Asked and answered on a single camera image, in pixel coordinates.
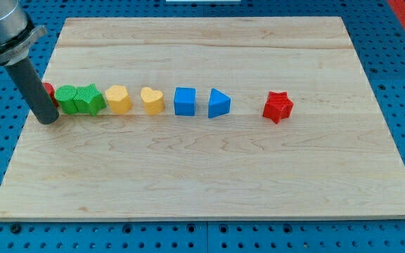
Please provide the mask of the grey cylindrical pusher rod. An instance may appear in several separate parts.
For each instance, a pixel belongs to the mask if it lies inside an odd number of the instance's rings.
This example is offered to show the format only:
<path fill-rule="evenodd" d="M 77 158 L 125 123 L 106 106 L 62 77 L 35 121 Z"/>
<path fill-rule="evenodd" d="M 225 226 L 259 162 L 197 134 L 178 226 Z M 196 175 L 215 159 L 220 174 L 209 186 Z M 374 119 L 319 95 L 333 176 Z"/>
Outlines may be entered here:
<path fill-rule="evenodd" d="M 59 118 L 58 110 L 46 92 L 32 61 L 26 57 L 12 65 L 6 65 L 5 69 L 38 122 L 54 123 Z"/>

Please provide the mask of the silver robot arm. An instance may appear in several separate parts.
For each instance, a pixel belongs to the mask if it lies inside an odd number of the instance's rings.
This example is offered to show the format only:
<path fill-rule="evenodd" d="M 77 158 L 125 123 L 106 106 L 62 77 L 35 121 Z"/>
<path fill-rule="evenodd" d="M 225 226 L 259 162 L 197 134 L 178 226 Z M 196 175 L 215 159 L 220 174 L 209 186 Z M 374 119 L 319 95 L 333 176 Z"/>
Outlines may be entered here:
<path fill-rule="evenodd" d="M 47 34 L 35 25 L 18 0 L 0 0 L 0 66 L 4 67 L 41 124 L 51 124 L 59 112 L 32 61 L 30 48 Z"/>

